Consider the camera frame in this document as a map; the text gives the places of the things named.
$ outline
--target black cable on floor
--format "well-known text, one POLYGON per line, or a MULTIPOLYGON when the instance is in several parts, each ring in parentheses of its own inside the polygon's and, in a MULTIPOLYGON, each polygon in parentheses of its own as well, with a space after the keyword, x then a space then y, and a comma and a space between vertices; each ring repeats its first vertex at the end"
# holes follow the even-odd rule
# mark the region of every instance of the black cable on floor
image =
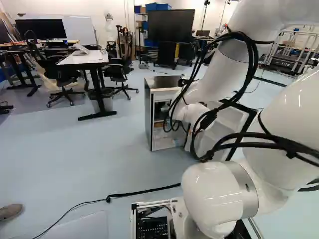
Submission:
POLYGON ((75 205, 74 207, 70 208, 65 214, 63 214, 59 218, 59 220, 57 220, 54 224, 52 224, 50 227, 48 227, 48 229, 46 229, 44 232, 42 232, 41 234, 37 235, 36 237, 33 237, 32 239, 40 238, 41 236, 46 234, 52 227, 57 225, 69 212, 71 212, 73 209, 75 209, 77 207, 84 206, 84 205, 91 204, 91 203, 97 203, 97 202, 110 203, 111 202, 111 198, 114 198, 114 197, 128 197, 128 196, 133 196, 133 195, 138 195, 138 194, 143 194, 143 193, 150 193, 150 192, 161 191, 161 190, 170 189, 170 188, 176 188, 176 187, 179 187, 179 186, 180 186, 180 183, 176 183, 176 184, 165 186, 165 187, 161 187, 161 188, 153 188, 153 189, 148 189, 148 190, 143 190, 143 191, 138 191, 138 192, 110 194, 109 196, 106 197, 106 199, 99 199, 99 200, 95 200, 95 201, 88 201, 88 202, 79 203, 79 204, 75 205))

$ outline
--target computer monitor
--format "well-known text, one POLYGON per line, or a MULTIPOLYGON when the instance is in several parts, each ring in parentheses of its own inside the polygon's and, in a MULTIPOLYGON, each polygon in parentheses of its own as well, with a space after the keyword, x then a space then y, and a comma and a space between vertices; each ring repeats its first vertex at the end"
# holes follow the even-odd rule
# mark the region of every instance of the computer monitor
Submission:
POLYGON ((37 39, 41 40, 66 38, 61 19, 17 19, 15 23, 23 39, 28 30, 32 30, 37 39))
POLYGON ((196 32, 196 36, 209 36, 210 31, 209 30, 198 30, 196 32))
POLYGON ((8 43, 11 42, 11 39, 8 35, 8 31, 5 27, 5 24, 2 19, 0 19, 0 43, 8 43))
POLYGON ((148 39, 154 41, 190 42, 194 9, 148 12, 148 39))

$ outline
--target blue bin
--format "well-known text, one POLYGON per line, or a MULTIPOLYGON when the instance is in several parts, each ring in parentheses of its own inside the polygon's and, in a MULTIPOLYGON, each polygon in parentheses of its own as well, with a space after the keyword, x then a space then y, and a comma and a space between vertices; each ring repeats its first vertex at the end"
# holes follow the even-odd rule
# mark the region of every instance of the blue bin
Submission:
POLYGON ((165 4, 157 4, 156 10, 171 10, 171 6, 167 3, 165 4))
POLYGON ((144 30, 147 30, 149 28, 149 23, 147 21, 143 21, 142 26, 144 30))
POLYGON ((134 6, 134 13, 141 13, 142 6, 134 6))
POLYGON ((149 40, 149 39, 144 39, 144 45, 145 46, 158 46, 158 42, 157 41, 153 41, 153 40, 149 40))
POLYGON ((146 12, 157 10, 157 2, 146 4, 145 7, 146 7, 146 12))

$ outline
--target person's foot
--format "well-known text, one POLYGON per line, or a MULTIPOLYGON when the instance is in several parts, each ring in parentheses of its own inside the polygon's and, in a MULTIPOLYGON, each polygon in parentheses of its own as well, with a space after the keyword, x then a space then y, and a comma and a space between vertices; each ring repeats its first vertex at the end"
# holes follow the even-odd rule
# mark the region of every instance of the person's foot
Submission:
POLYGON ((17 216, 22 211, 22 204, 11 204, 0 208, 0 222, 17 216))

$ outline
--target chair armrest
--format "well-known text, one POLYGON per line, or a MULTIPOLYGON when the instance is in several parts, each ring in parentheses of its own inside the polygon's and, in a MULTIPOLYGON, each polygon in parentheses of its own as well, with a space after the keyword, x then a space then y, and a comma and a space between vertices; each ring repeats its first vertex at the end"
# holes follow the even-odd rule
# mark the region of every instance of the chair armrest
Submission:
POLYGON ((105 66, 103 68, 103 70, 107 70, 108 68, 110 68, 112 66, 118 66, 118 67, 124 68, 124 66, 122 64, 112 63, 112 64, 108 64, 107 66, 105 66))

